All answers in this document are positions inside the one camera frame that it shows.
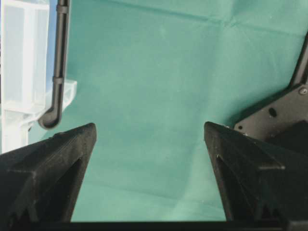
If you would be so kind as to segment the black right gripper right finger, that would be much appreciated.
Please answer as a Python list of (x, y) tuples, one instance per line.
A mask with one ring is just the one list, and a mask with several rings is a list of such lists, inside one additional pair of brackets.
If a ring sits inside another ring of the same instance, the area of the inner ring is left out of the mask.
[(268, 141), (206, 122), (204, 138), (227, 220), (274, 219), (284, 231), (307, 230), (307, 122)]

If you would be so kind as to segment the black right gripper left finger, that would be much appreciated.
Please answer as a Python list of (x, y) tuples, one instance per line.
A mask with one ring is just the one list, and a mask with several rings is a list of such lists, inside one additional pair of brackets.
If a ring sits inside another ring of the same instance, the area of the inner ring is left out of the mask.
[(70, 222), (97, 140), (94, 123), (0, 156), (0, 228)]

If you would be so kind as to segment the black right robot arm base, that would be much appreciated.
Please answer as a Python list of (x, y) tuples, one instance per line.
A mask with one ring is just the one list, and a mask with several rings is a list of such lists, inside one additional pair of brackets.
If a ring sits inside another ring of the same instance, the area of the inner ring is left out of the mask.
[(236, 131), (298, 153), (308, 152), (308, 40), (287, 88), (267, 98), (235, 125)]

